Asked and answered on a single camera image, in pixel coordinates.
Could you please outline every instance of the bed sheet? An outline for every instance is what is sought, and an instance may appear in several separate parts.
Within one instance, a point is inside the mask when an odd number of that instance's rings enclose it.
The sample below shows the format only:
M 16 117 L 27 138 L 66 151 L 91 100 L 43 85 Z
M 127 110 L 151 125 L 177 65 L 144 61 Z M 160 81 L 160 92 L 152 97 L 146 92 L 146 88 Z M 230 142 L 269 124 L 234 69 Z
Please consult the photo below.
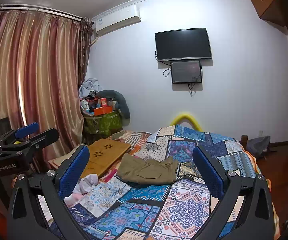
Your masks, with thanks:
M 181 125 L 161 128 L 154 134 L 121 131 L 109 139 L 130 143 L 129 154 L 139 158 L 162 161 L 173 156 L 180 164 L 174 184 L 134 188 L 115 175 L 119 161 L 115 162 L 100 183 L 69 209 L 90 239 L 140 240 L 150 235 L 156 240 L 190 240 L 218 203 L 193 163 L 192 152 L 198 145 L 226 170 L 245 177 L 260 173 L 256 159 L 234 138 Z M 230 232 L 243 198 L 238 198 L 220 236 Z M 275 210 L 274 216 L 277 239 L 280 233 Z

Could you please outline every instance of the television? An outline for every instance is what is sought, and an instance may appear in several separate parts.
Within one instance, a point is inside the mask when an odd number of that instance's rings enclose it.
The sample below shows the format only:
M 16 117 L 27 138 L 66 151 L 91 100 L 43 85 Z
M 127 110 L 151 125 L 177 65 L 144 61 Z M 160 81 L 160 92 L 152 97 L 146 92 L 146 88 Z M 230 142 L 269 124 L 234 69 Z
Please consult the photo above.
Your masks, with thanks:
M 206 28 L 155 33 L 157 61 L 212 58 Z
M 202 70 L 199 60 L 180 60 L 171 62 L 172 83 L 201 83 Z

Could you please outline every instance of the curtain rod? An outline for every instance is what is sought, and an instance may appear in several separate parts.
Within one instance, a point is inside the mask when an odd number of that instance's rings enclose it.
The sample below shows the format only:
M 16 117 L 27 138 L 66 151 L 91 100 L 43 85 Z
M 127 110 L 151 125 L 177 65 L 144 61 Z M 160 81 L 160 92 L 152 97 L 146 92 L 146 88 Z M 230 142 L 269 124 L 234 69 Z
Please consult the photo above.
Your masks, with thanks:
M 62 16 L 68 19 L 73 19 L 78 22 L 82 21 L 83 19 L 82 17 L 71 14 L 71 13 L 67 13 L 67 12 L 63 12 L 63 11 L 59 11 L 59 10 L 55 10 L 55 9 L 43 7 L 43 6 L 30 5 L 30 4 L 7 3 L 7 4 L 3 4 L 1 10 L 39 11 L 39 12 L 45 12 L 45 13 L 56 15 L 56 16 Z

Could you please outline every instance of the air conditioner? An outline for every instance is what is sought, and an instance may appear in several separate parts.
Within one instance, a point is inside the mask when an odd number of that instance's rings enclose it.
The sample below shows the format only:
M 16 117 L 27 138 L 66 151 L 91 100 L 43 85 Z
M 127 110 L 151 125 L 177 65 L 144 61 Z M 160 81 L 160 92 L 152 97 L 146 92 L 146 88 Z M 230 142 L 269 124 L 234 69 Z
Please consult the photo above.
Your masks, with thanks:
M 102 36 L 140 21 L 139 8 L 136 5 L 131 5 L 97 20 L 95 23 L 96 33 L 98 36 Z

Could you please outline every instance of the yellow arch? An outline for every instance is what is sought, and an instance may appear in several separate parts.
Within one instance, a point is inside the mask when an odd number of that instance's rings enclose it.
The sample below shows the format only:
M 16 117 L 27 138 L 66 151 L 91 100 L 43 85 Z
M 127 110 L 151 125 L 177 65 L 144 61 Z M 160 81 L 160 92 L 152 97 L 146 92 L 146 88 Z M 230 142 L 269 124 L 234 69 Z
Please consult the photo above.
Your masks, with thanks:
M 172 121 L 171 125 L 176 125 L 178 124 L 182 119 L 188 119 L 194 126 L 195 130 L 198 130 L 200 132 L 202 132 L 202 128 L 199 125 L 199 123 L 196 121 L 196 119 L 190 115 L 189 113 L 181 113 L 179 114 L 177 117 L 175 117 L 175 119 Z

